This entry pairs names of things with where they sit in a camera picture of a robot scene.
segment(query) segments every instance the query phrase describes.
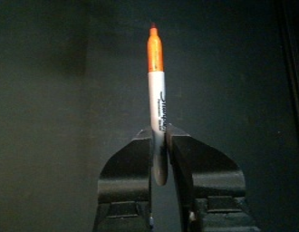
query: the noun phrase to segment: marker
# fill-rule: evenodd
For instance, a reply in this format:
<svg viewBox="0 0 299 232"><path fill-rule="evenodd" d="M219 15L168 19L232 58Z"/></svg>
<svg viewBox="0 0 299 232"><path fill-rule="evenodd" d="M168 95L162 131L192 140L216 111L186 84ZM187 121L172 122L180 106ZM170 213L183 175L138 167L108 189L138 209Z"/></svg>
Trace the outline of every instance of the marker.
<svg viewBox="0 0 299 232"><path fill-rule="evenodd" d="M163 72L163 43L155 23L150 29L150 110L152 127L154 176L158 185L164 185L168 176L168 159L166 147L166 90Z"/></svg>

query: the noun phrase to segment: black backdrop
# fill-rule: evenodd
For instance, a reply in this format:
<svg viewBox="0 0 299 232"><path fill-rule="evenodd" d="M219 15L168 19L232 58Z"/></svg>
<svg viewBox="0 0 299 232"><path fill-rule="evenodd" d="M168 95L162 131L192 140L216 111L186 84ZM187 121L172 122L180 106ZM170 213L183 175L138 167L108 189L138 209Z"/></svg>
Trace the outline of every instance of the black backdrop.
<svg viewBox="0 0 299 232"><path fill-rule="evenodd" d="M260 228L299 231L274 1L72 0L0 1L0 231L91 231L102 167L150 125L151 21L168 121L239 163Z"/></svg>

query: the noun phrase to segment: sharpie marker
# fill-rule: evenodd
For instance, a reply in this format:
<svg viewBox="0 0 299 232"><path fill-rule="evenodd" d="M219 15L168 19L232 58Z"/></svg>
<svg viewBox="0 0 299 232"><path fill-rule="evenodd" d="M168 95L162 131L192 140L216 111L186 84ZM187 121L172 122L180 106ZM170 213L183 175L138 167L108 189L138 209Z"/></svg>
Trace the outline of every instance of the sharpie marker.
<svg viewBox="0 0 299 232"><path fill-rule="evenodd" d="M168 159L166 148L166 90L163 72L163 43L158 35L156 25L150 29L148 40L150 59L150 110L152 127L154 176L162 186L167 182Z"/></svg>

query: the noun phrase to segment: sharpie logo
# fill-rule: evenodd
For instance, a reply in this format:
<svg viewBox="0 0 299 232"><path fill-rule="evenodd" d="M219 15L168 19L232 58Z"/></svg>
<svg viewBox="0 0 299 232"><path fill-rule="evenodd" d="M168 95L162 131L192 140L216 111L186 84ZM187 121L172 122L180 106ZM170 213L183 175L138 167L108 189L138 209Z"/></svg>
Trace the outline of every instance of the sharpie logo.
<svg viewBox="0 0 299 232"><path fill-rule="evenodd" d="M166 119L166 99L163 97L163 92L162 92L162 98L159 99L159 125L160 125L160 131L166 131L166 126L167 126L167 119Z"/></svg>

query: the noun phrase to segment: orange marker cap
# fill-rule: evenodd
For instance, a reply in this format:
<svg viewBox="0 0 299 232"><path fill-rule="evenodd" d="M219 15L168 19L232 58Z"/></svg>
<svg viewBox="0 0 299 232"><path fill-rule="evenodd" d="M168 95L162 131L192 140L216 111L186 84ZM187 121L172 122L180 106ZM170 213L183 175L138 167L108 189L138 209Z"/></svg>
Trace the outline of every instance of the orange marker cap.
<svg viewBox="0 0 299 232"><path fill-rule="evenodd" d="M163 71L163 42L158 35L158 28L152 23L148 40L150 72Z"/></svg>

